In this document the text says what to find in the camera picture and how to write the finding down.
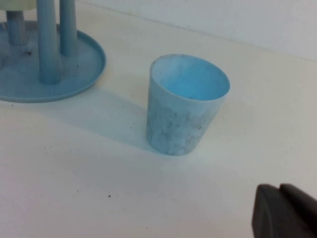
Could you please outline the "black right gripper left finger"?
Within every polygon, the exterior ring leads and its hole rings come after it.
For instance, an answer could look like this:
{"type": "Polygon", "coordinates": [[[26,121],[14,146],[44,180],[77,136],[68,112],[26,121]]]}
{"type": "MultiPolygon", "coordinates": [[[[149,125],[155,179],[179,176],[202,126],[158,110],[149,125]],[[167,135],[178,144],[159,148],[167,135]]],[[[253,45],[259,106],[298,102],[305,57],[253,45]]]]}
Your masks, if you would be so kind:
{"type": "Polygon", "coordinates": [[[315,238],[317,213],[298,213],[280,187],[260,184],[252,216],[255,238],[315,238]]]}

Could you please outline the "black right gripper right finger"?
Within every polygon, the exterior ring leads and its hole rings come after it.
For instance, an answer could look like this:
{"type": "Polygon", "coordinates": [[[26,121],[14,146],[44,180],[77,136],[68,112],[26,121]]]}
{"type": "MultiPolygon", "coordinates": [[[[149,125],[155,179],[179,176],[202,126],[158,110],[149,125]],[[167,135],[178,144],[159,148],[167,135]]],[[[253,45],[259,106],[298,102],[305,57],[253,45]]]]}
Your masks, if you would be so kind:
{"type": "Polygon", "coordinates": [[[317,200],[303,192],[296,186],[288,183],[280,185],[280,191],[289,200],[298,213],[316,213],[317,200]]]}

